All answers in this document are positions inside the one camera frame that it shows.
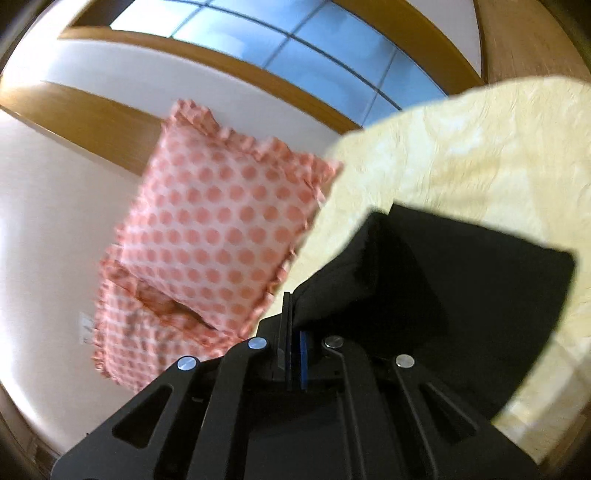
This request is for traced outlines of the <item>black pants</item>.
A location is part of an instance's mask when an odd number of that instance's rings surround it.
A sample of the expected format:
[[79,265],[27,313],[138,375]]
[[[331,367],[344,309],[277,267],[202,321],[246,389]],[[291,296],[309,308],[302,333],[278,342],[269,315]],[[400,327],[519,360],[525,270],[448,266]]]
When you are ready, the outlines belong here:
[[543,352],[575,272],[568,251],[393,205],[279,304],[311,332],[412,356],[493,418]]

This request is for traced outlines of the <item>polka dot pillow lower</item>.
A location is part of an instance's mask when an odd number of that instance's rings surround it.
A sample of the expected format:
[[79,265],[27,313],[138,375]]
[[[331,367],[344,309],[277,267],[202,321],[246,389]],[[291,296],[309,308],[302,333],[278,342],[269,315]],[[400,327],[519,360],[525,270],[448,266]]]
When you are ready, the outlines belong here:
[[100,261],[93,362],[101,375],[137,393],[182,356],[211,360],[240,342],[133,276],[119,257],[112,244]]

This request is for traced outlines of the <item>polka dot pillow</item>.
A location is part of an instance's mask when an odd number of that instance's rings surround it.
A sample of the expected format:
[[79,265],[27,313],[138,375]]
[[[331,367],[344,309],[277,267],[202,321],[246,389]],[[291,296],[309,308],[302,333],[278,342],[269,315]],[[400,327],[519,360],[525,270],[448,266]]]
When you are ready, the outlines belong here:
[[182,356],[211,360],[240,342],[133,276],[119,257],[112,244],[100,261],[93,362],[101,375],[137,393]]
[[338,161],[240,134],[180,100],[124,222],[120,262],[207,325],[245,337],[341,171]]

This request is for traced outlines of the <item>polka dot pillow upper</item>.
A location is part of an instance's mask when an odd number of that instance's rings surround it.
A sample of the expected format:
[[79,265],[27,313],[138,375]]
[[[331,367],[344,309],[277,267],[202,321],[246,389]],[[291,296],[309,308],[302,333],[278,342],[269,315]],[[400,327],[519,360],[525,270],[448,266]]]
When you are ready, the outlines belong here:
[[245,337],[341,171],[338,161],[240,134],[180,100],[124,222],[120,262],[207,325]]

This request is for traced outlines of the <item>yellow patterned bedsheet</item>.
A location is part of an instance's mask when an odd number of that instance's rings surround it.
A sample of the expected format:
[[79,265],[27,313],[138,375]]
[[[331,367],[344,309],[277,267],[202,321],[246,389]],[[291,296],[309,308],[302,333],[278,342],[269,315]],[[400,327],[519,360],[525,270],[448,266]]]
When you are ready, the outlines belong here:
[[556,468],[590,431],[590,87],[531,77],[421,105],[339,138],[342,174],[283,289],[346,245],[370,208],[393,203],[572,250],[577,270],[541,359],[495,425]]

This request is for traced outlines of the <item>blue glass window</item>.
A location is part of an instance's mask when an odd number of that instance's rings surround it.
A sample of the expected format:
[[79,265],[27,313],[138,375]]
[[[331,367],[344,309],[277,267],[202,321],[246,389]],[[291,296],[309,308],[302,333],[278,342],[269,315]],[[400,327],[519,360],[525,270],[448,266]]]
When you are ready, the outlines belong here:
[[446,96],[401,48],[332,1],[134,1],[110,26],[256,65],[363,127]]

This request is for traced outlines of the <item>white wall switch plate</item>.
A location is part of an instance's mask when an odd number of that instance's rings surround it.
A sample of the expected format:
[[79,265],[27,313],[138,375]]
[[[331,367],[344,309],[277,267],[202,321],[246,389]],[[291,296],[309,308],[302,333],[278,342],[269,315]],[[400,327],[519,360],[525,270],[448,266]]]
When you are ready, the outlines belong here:
[[92,315],[81,312],[78,317],[79,343],[91,345],[94,336],[94,318]]

